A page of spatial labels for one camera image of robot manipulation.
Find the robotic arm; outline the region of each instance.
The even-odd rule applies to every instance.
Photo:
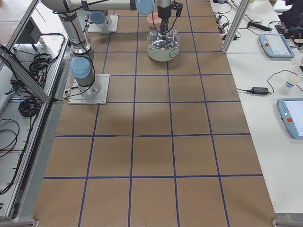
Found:
[[[153,10],[153,0],[42,0],[42,3],[59,15],[60,20],[71,40],[72,51],[75,54],[85,54],[90,49],[90,44],[85,40],[77,17],[76,10],[138,10],[140,13],[149,14]],[[160,32],[162,39],[168,31],[171,11],[176,10],[180,17],[183,5],[172,0],[158,0],[158,15],[162,19]]]
[[[71,50],[74,54],[74,58],[70,63],[71,72],[78,82],[80,94],[87,96],[88,99],[97,96],[101,86],[95,82],[96,76],[93,72],[94,70],[92,70],[94,69],[94,51],[83,34],[76,11],[79,9],[103,11],[105,12],[104,15],[106,15],[107,10],[137,9],[142,14],[149,14],[153,11],[154,6],[154,0],[41,0],[41,2],[59,15],[70,38]],[[166,39],[166,33],[169,31],[168,23],[171,11],[176,10],[176,16],[180,17],[182,8],[182,4],[172,2],[172,0],[158,0],[158,15],[162,19],[160,33],[163,40]]]

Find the black wire bundle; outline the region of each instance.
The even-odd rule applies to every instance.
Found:
[[[52,36],[54,36],[54,35],[59,35],[59,36],[61,36],[61,37],[63,38],[57,56],[54,57],[52,60],[50,60],[50,61],[48,62],[48,67],[47,67],[46,72],[45,72],[45,80],[46,80],[46,77],[47,77],[47,75],[48,75],[49,69],[50,69],[51,66],[56,62],[56,60],[58,60],[58,58],[59,58],[59,56],[60,56],[60,54],[61,54],[61,52],[62,52],[62,46],[63,46],[63,44],[65,43],[65,36],[64,36],[63,34],[61,34],[61,33],[47,33],[47,34],[42,34],[42,35],[52,35]]]
[[[29,71],[31,72],[32,78],[40,85],[45,86],[46,76],[49,62],[52,60],[52,55],[48,53],[40,53],[34,57],[34,62],[29,65]]]
[[[21,166],[22,158],[23,158],[23,156],[24,156],[24,153],[25,153],[26,150],[27,150],[27,145],[28,145],[28,142],[29,142],[29,137],[30,137],[30,135],[31,135],[31,132],[32,132],[32,130],[33,130],[33,126],[34,126],[34,124],[35,124],[37,118],[38,118],[38,115],[35,116],[35,119],[34,119],[33,123],[31,123],[30,129],[28,130],[27,140],[26,140],[26,142],[25,142],[25,144],[24,144],[24,147],[23,147],[23,149],[22,149],[21,154],[19,155],[19,159],[18,159],[17,166],[16,166],[16,168],[15,168],[14,176],[13,176],[11,182],[8,183],[7,186],[6,186],[3,190],[0,189],[0,195],[3,195],[3,194],[5,194],[5,193],[7,193],[7,192],[10,190],[10,188],[12,187],[12,185],[14,184],[14,182],[15,182],[15,179],[16,179],[16,177],[17,177],[18,170],[19,170],[19,168],[20,168],[20,166]]]
[[[17,139],[18,139],[18,135],[19,135],[19,132],[20,132],[20,125],[18,124],[17,121],[15,121],[13,119],[6,118],[6,119],[0,119],[0,121],[8,121],[8,122],[11,121],[11,122],[14,122],[18,126],[17,132],[13,131],[12,129],[1,129],[0,130],[0,133],[11,132],[15,136],[11,143],[9,143],[7,146],[5,146],[3,148],[0,148],[0,151],[4,151],[4,150],[8,149],[7,152],[5,152],[3,155],[0,155],[0,158],[1,158],[3,156],[7,155],[9,152],[11,152],[14,149],[15,145],[17,144]]]
[[[30,97],[22,101],[19,105],[19,113],[24,117],[33,117],[39,113],[41,102],[37,97]]]

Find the keyboard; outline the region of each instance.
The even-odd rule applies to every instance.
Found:
[[[236,10],[238,10],[240,4],[241,4],[241,0],[228,0],[228,3],[234,7]],[[263,22],[263,19],[256,14],[254,11],[252,11],[251,9],[247,9],[246,13],[244,14],[244,18],[247,21],[252,21],[255,23],[261,23]]]

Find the white pot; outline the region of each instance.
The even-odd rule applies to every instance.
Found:
[[[147,36],[147,53],[156,61],[170,61],[180,50],[180,35],[172,29],[162,40],[160,34],[154,29]]]

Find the brown cardboard floor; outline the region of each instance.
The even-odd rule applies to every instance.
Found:
[[[208,1],[183,2],[181,53],[116,10],[89,35],[106,105],[63,105],[34,218],[41,227],[270,227],[275,217]]]

